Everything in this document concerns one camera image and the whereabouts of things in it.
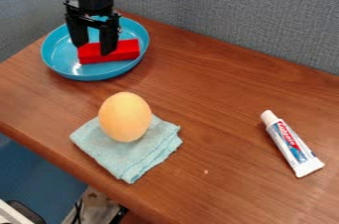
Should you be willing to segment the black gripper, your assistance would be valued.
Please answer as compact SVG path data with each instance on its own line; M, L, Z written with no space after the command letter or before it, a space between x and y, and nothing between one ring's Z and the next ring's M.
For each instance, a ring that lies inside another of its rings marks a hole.
M88 43L87 28L99 29L100 54L107 56L116 50L119 36L119 14L112 10L114 0L78 0L64 2L66 20L74 45Z

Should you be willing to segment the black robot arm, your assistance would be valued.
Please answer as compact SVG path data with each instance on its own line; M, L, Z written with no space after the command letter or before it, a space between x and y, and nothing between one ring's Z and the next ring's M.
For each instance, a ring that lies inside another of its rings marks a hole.
M100 54L107 56L116 50L120 33L120 14L112 9L114 0L78 0L64 2L66 21L74 45L88 43L87 28L99 30Z

